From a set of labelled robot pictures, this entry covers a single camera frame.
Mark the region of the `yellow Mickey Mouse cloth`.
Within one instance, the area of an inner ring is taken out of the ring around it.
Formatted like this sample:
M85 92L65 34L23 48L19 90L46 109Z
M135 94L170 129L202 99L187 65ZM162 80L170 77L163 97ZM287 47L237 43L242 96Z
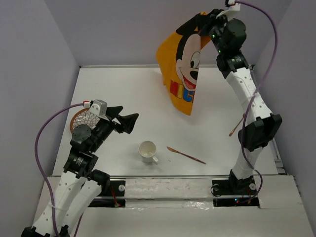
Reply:
M156 60L173 106L191 115L197 87L200 52L210 42L199 33L209 14L201 12L181 25L159 46Z

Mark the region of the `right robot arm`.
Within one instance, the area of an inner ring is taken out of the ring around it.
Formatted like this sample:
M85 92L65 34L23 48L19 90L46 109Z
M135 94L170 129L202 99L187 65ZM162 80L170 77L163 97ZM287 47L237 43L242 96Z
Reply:
M255 163L263 149L277 133L282 118L274 114L256 87L249 64L241 52L246 39L246 26L238 19L228 19L228 11L214 9L207 15L202 36L210 36L218 52L217 67L237 96L242 109L242 128L238 132L240 153L227 180L214 180L216 197L228 195L257 195L254 183Z

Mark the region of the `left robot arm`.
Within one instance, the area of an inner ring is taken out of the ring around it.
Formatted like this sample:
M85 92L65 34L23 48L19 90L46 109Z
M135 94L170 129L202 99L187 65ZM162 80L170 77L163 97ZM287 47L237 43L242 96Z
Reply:
M69 237L93 200L108 192L110 176L94 168L98 161L95 152L113 131L130 134L139 115L121 116L122 106L107 107L97 102L81 104L99 120L93 128L80 124L73 129L70 153L59 184L53 190L44 177L50 202L32 226L23 230L23 237Z

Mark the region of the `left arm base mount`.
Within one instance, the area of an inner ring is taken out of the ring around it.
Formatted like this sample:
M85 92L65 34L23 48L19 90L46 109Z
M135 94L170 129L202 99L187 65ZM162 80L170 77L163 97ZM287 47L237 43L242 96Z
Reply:
M121 208L125 207L125 180L111 180L108 188L91 202L88 207Z

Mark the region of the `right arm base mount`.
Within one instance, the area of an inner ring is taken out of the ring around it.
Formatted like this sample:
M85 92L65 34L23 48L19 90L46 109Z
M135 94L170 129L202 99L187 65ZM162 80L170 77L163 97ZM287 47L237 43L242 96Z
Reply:
M257 191L254 179L239 191L233 191L228 179L213 180L210 191L214 207L260 206L258 197L253 197Z

